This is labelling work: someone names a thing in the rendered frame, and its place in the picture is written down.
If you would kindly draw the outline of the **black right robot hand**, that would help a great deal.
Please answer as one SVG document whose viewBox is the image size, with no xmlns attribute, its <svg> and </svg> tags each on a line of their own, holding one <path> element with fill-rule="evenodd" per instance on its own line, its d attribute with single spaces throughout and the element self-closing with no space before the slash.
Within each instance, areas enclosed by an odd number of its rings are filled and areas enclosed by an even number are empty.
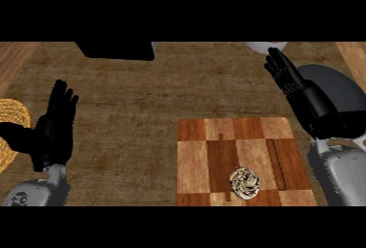
<svg viewBox="0 0 366 248">
<path fill-rule="evenodd" d="M 366 134 L 366 110 L 339 112 L 325 91 L 302 76 L 299 67 L 272 47 L 265 69 L 287 97 L 302 128 L 315 139 L 358 139 Z"/>
</svg>

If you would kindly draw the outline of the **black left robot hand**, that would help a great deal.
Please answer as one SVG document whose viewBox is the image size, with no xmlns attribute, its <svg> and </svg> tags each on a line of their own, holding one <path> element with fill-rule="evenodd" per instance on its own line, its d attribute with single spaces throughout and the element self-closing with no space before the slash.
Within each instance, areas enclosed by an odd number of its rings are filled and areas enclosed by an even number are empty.
<svg viewBox="0 0 366 248">
<path fill-rule="evenodd" d="M 69 83 L 58 79 L 51 93 L 46 113 L 36 127 L 27 128 L 12 122 L 0 122 L 0 138 L 11 149 L 30 155 L 33 169 L 43 172 L 57 164 L 66 165 L 73 152 L 73 124 L 79 96 Z"/>
</svg>

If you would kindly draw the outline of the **dark grey pan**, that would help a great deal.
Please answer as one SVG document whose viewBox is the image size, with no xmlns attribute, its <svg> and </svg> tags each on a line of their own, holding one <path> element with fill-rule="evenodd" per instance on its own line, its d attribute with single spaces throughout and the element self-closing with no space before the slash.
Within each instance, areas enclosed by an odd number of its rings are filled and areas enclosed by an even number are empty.
<svg viewBox="0 0 366 248">
<path fill-rule="evenodd" d="M 342 71 L 319 64 L 308 64 L 297 69 L 325 91 L 339 112 L 366 110 L 366 92 Z"/>
</svg>

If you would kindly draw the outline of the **checkered wooden cutting board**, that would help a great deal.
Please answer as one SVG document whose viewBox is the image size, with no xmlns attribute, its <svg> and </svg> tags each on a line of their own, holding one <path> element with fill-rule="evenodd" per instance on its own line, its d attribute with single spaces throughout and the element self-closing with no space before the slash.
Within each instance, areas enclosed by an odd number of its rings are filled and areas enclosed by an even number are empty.
<svg viewBox="0 0 366 248">
<path fill-rule="evenodd" d="M 246 167 L 259 193 L 244 200 L 231 181 Z M 182 119 L 178 122 L 181 206 L 314 206 L 316 199 L 285 117 Z"/>
</svg>

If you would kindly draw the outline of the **swirled brown white cupcake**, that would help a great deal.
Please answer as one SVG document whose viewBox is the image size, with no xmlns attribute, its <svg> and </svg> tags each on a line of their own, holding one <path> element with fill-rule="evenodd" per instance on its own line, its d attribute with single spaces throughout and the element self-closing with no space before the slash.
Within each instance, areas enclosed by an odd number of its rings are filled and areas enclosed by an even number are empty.
<svg viewBox="0 0 366 248">
<path fill-rule="evenodd" d="M 260 178 L 255 170 L 238 167 L 231 174 L 229 181 L 235 195 L 244 200 L 252 200 L 260 189 Z"/>
</svg>

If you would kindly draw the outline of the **pale grey bowl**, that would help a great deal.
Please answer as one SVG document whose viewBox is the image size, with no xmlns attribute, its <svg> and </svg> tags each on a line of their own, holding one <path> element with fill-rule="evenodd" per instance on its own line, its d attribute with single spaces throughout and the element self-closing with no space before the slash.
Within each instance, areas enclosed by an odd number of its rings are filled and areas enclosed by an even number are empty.
<svg viewBox="0 0 366 248">
<path fill-rule="evenodd" d="M 262 54 L 268 54 L 272 47 L 284 50 L 287 44 L 287 42 L 247 42 L 250 49 Z"/>
</svg>

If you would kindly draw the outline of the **black appliance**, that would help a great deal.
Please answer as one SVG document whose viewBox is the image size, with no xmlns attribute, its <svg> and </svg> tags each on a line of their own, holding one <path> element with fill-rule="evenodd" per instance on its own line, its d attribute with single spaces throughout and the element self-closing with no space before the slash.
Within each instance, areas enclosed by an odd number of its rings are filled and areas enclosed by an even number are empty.
<svg viewBox="0 0 366 248">
<path fill-rule="evenodd" d="M 89 58 L 156 60 L 156 42 L 77 42 L 76 44 Z"/>
</svg>

